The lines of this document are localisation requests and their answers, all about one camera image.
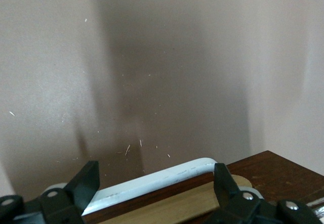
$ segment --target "scratch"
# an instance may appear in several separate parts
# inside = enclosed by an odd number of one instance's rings
[[[127,155],[128,150],[130,149],[130,147],[131,147],[131,145],[128,145],[127,150],[126,150],[126,152],[125,152],[125,156]]]

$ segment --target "glossy wall surface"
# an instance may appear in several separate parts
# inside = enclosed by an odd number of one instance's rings
[[[324,0],[0,0],[2,173],[26,199],[92,159],[103,188],[263,150],[324,174],[323,17]]]

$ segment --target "paint chip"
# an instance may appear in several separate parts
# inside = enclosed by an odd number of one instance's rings
[[[126,150],[126,152],[125,152],[125,156],[127,155],[128,150],[130,149],[130,147],[131,147],[131,145],[128,145],[127,150]]]

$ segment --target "white speck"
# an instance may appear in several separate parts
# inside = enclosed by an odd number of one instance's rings
[[[130,149],[130,147],[131,147],[131,145],[128,145],[127,150],[126,150],[126,152],[125,152],[125,156],[127,155],[128,150]]]

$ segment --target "brown wooden surface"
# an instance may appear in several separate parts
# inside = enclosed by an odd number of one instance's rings
[[[295,199],[308,203],[324,197],[324,176],[266,151],[228,165],[232,174],[247,178],[267,201]],[[213,181],[212,173],[154,191],[85,216],[87,223],[99,223],[145,205]],[[187,223],[202,223],[206,214]]]

